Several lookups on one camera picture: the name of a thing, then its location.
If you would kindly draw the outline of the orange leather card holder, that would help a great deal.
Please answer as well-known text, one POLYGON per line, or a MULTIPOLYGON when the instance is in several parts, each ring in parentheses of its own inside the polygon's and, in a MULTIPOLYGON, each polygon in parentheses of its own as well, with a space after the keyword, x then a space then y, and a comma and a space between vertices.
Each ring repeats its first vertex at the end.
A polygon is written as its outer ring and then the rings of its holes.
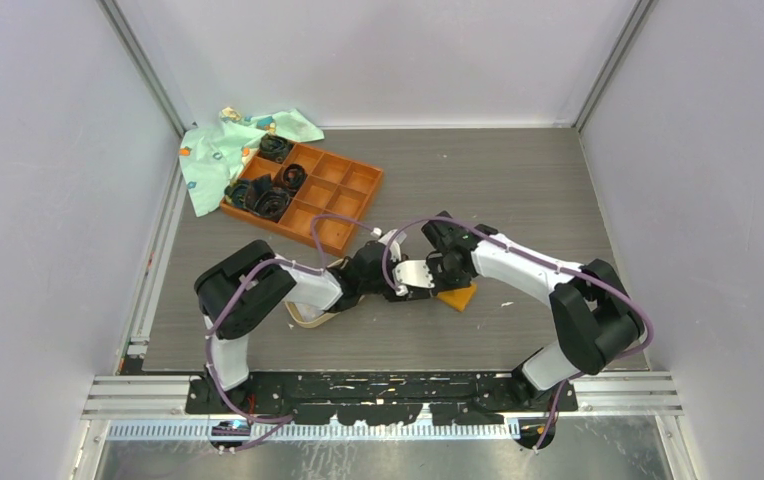
POLYGON ((470 304, 477 291, 478 286, 475 283, 471 283, 467 287, 439 292, 436 295, 436 298, 455 311, 463 312, 470 304))

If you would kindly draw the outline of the oval wooden card tray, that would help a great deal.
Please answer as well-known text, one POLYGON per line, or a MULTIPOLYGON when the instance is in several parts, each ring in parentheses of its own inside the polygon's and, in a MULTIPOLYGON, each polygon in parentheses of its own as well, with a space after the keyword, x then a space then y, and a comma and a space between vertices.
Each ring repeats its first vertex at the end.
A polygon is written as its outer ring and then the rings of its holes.
POLYGON ((295 281, 295 286, 283 298, 289 315, 303 328, 316 328, 336 315, 354 308, 364 295, 345 293, 336 276, 351 262, 343 257, 328 265, 323 274, 308 273, 298 266, 283 266, 295 281))

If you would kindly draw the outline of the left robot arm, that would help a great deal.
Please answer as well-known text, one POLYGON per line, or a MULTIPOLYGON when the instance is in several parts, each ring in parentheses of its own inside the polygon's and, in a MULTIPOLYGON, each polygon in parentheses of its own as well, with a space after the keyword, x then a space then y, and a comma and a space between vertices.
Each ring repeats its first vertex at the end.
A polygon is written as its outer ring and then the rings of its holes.
POLYGON ((194 291, 209 334, 206 368, 217 379, 210 391, 213 403, 227 413, 248 403, 249 337, 276 307, 288 307, 302 322, 320 323, 366 296, 394 298, 383 274, 392 274, 407 257, 394 245, 383 261, 383 250, 382 242, 369 241, 353 256, 320 270, 290 261, 267 242, 255 240, 201 274, 194 291))

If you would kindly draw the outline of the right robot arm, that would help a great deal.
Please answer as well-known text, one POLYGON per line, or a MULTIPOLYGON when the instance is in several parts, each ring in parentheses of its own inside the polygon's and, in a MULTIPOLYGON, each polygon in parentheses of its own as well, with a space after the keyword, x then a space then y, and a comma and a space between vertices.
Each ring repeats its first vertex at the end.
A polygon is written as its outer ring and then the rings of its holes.
POLYGON ((550 309, 555 341, 513 371, 514 400, 525 410, 540 409, 554 386, 574 376, 600 373, 646 338, 643 316, 616 270, 604 260, 562 262, 491 227, 465 226, 445 212, 427 221, 421 231, 433 247, 436 257, 430 270, 438 279, 496 280, 550 309))

